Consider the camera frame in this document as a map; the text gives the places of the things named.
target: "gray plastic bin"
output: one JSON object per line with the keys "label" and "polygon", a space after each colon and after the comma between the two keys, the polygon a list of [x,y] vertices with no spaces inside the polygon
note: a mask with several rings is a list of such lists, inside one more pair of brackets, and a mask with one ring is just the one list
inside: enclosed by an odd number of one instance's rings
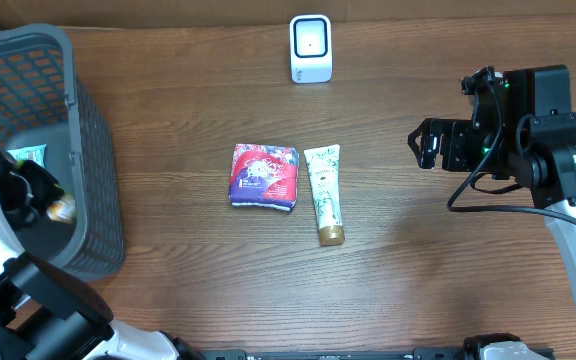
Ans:
{"label": "gray plastic bin", "polygon": [[66,34],[50,25],[0,32],[0,148],[46,144],[46,169],[74,195],[77,222],[43,218],[22,245],[78,278],[119,270],[124,241],[108,124],[77,79]]}

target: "wooden table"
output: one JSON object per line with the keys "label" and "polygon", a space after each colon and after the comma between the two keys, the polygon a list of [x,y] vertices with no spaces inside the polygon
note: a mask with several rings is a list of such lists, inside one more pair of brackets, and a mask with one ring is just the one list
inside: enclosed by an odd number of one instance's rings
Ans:
{"label": "wooden table", "polygon": [[[310,86],[290,80],[287,25],[70,31],[112,129],[125,226],[125,266],[96,289],[118,318],[203,349],[403,350],[512,332],[576,359],[544,220],[449,213],[465,175],[419,169],[406,144],[426,117],[469,118],[458,79],[485,65],[567,64],[576,110],[576,16],[333,29],[333,80]],[[303,160],[292,214],[232,208],[236,143],[341,144],[346,243],[319,246]],[[462,203],[493,202],[530,194]]]}

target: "brown wall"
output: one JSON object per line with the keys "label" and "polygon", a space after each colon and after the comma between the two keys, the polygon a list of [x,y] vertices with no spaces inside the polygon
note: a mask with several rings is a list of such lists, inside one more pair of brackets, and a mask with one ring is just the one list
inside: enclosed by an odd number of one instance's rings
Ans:
{"label": "brown wall", "polygon": [[280,24],[321,12],[333,21],[576,14],[576,0],[0,0],[0,26],[158,28]]}

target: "white tube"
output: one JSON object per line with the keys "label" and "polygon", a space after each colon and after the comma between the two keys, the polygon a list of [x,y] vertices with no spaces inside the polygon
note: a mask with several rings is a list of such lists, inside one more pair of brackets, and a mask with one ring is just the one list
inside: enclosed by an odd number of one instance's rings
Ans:
{"label": "white tube", "polygon": [[339,145],[305,150],[321,245],[345,240],[339,203]]}

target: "gold cap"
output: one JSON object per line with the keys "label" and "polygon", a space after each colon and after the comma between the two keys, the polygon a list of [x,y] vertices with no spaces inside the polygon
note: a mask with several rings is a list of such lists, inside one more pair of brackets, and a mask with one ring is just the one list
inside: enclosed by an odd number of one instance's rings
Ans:
{"label": "gold cap", "polygon": [[319,229],[319,242],[322,246],[341,245],[346,240],[341,225],[325,226]]}

